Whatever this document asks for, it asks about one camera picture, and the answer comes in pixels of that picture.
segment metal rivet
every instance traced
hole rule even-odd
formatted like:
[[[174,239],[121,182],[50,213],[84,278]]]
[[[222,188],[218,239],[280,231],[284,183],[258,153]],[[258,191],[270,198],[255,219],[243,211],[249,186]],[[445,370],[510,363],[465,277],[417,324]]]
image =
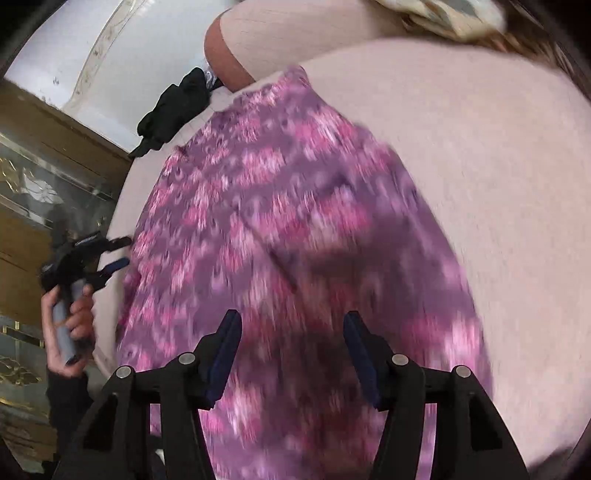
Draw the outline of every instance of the metal rivet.
[[[459,377],[462,377],[462,378],[468,378],[470,375],[472,375],[472,371],[464,365],[460,365],[459,367],[456,367],[456,373],[458,374]]]
[[[408,357],[406,355],[401,354],[401,353],[396,353],[392,357],[392,362],[394,363],[394,365],[403,366],[408,363]]]
[[[125,365],[124,367],[119,367],[117,369],[116,375],[119,378],[126,378],[131,374],[131,368]]]
[[[190,365],[195,361],[195,355],[192,353],[184,353],[178,358],[178,361],[183,365]]]

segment black sleeve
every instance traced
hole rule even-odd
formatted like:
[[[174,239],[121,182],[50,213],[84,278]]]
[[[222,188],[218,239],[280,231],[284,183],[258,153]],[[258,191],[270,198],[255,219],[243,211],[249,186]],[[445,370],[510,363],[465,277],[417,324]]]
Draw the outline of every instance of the black sleeve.
[[[88,376],[66,378],[47,371],[49,423],[57,430],[57,455],[62,455],[86,410],[92,405]]]

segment floral print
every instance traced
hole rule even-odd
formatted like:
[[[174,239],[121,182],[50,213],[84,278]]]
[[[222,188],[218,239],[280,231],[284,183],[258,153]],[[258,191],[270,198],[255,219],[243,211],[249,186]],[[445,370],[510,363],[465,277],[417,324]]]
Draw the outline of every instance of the floral print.
[[[384,428],[342,337],[361,312],[422,365],[469,366],[482,327],[460,265],[402,162],[294,68],[216,113],[166,161],[139,219],[119,322],[121,364],[192,351],[238,309],[223,398],[200,417],[220,479],[365,479]],[[160,429],[154,409],[152,428]],[[428,407],[417,478],[434,445]]]

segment clamp jaw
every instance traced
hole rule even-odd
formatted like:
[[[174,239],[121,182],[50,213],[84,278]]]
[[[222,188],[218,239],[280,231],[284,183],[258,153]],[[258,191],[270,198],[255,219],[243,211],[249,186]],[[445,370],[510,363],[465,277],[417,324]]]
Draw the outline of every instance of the clamp jaw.
[[[197,409],[222,398],[242,336],[242,319],[228,310],[215,333],[193,352],[145,372],[119,367],[72,437],[53,480],[144,480],[150,404],[160,404],[168,480],[215,480]]]
[[[370,480],[414,480],[425,403],[437,404],[431,480],[526,480],[521,455],[501,416],[471,370],[423,368],[373,335],[358,312],[343,320],[343,335],[363,395],[388,410]]]
[[[57,246],[54,258],[41,267],[41,285],[47,292],[60,286],[60,300],[53,308],[53,321],[56,324],[57,341],[66,365],[73,365],[82,353],[91,348],[88,341],[73,341],[70,331],[64,325],[70,316],[70,306],[82,296],[85,283],[90,283],[95,291],[105,287],[111,275],[126,267],[129,259],[119,260],[107,265],[98,272],[87,272],[86,266],[99,258],[104,252],[112,252],[131,244],[131,238],[124,236],[107,240],[100,232],[95,232],[78,241],[68,241]]]

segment wall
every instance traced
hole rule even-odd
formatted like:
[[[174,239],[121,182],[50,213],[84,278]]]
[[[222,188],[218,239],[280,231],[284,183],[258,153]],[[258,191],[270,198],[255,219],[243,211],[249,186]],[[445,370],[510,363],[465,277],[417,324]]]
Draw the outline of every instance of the wall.
[[[206,66],[203,39],[236,0],[68,0],[7,79],[125,151],[160,94]]]

